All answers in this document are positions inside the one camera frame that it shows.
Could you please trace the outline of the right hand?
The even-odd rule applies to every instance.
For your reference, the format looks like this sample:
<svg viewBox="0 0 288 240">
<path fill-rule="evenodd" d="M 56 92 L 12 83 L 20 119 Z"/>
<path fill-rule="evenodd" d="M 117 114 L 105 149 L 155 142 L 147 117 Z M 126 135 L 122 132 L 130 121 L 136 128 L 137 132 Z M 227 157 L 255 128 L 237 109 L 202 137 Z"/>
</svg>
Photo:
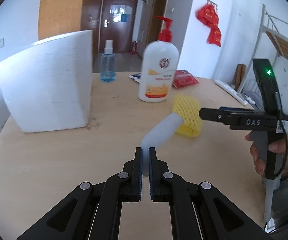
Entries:
<svg viewBox="0 0 288 240">
<path fill-rule="evenodd" d="M 278 141 L 275 141 L 275 142 L 269 144 L 269 150 L 273 153 L 284 155 L 286 153 L 286 140 L 280 139 Z M 259 175 L 263 176 L 264 172 L 265 172 L 266 164 L 265 164 L 265 161 L 260 159 L 259 151 L 256 148 L 256 146 L 254 145 L 254 143 L 252 143 L 252 145 L 250 147 L 250 154 L 252 155 L 253 163 L 254 163 L 256 172 Z M 285 179 L 288 178 L 288 156 L 286 159 L 286 164 L 284 166 L 284 170 L 282 172 L 282 178 L 285 178 Z"/>
</svg>

